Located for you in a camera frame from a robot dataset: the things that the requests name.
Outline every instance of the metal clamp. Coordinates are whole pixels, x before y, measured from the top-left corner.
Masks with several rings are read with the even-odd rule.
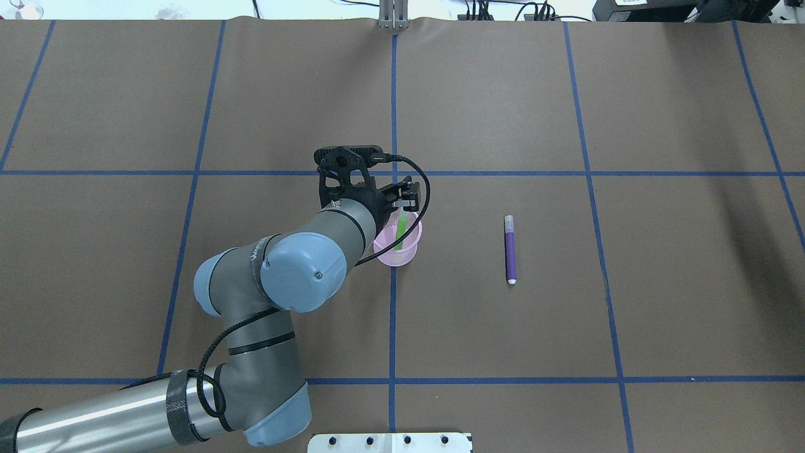
[[[405,30],[409,22],[408,0],[380,0],[380,28]]]

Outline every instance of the white floor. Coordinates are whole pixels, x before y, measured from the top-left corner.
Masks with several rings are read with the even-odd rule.
[[[555,0],[551,4],[559,15],[578,15],[592,19],[595,0]],[[13,5],[36,4],[41,19],[231,19],[254,15],[250,0],[0,0],[0,15],[14,19]],[[467,10],[464,0],[409,0],[409,16],[455,20]],[[258,0],[265,19],[351,19],[378,17],[378,8],[349,5],[340,0]],[[513,20],[520,6],[493,3],[489,12],[495,20]],[[774,8],[773,22],[802,23],[803,8],[789,8],[780,2]]]

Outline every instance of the purple marker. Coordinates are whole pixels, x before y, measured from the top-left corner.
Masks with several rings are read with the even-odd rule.
[[[506,238],[506,281],[509,285],[517,283],[517,264],[514,258],[514,217],[507,215],[503,218]]]

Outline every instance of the blue joint cap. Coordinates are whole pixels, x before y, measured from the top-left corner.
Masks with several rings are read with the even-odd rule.
[[[292,397],[268,414],[268,417],[244,430],[243,433],[252,447],[275,445],[304,431],[312,418],[306,382]]]
[[[263,289],[284,310],[306,313],[338,291],[347,276],[347,259],[325,235],[287,236],[269,250],[260,268]]]
[[[209,298],[209,279],[213,277],[215,265],[218,264],[221,257],[232,250],[234,250],[234,248],[230,248],[206,260],[199,266],[199,269],[196,271],[196,276],[193,277],[193,292],[196,295],[196,300],[207,314],[215,316],[216,318],[220,317],[221,314],[218,313],[218,310],[215,310],[213,301]]]

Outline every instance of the black box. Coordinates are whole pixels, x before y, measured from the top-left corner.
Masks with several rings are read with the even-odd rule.
[[[596,0],[592,14],[599,22],[684,22],[698,0]]]

